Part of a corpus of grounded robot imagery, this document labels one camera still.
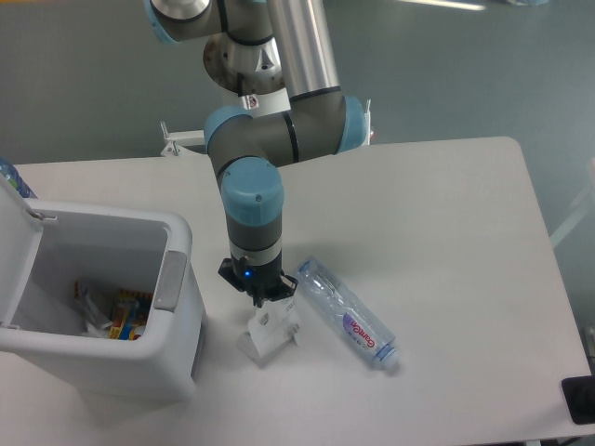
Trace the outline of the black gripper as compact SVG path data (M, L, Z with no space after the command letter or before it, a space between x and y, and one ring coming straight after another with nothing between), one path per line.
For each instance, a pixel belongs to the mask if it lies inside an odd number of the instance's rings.
M248 265L243 258L227 257L218 268L219 276L236 291L247 294L252 303L255 303L255 297L261 297L261 307L266 302L277 302L294 295L298 280L282 273L281 255L259 266Z

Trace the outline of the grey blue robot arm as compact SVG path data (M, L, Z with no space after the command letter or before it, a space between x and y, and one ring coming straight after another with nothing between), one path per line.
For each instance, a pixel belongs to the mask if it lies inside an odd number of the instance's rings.
M358 148L367 136L361 102L341 90L323 3L149 1L145 10L168 43L206 39L205 69L223 89L240 97L285 92L284 111L213 111L204 135L231 252L219 275L255 306L293 295L298 282L282 266L279 170Z

